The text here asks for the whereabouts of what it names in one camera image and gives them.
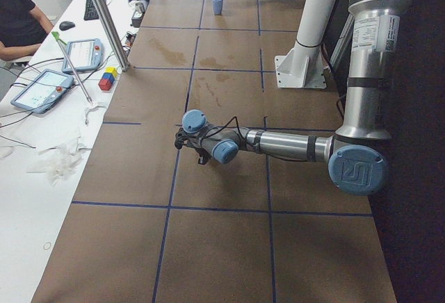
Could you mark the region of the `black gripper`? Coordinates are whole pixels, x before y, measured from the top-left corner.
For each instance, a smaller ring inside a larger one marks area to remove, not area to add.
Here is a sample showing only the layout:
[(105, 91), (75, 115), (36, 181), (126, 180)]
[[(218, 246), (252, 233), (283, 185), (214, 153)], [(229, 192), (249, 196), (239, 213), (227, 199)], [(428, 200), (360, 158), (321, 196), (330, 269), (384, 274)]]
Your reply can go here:
[(210, 161), (210, 159), (212, 158), (211, 150), (209, 151), (208, 149), (205, 149), (202, 147), (196, 147), (195, 151), (198, 154), (198, 163), (200, 165), (207, 164)]

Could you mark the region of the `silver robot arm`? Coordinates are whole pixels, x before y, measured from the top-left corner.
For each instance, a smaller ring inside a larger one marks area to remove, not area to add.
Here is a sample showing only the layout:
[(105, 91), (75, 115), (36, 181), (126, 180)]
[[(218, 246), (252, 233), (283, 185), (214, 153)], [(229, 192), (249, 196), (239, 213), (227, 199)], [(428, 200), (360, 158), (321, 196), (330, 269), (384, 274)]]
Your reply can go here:
[[(383, 150), (390, 139), (384, 126), (386, 99), (401, 15), (412, 0), (349, 0), (346, 30), (351, 36), (350, 65), (341, 126), (328, 137), (249, 129), (233, 117), (211, 124), (200, 110), (182, 118), (175, 147), (189, 147), (200, 164), (230, 162), (238, 152), (254, 152), (291, 162), (324, 162), (333, 184), (351, 195), (379, 191), (389, 176)], [(275, 57), (281, 89), (321, 89), (321, 45), (335, 0), (306, 0), (293, 48)]]

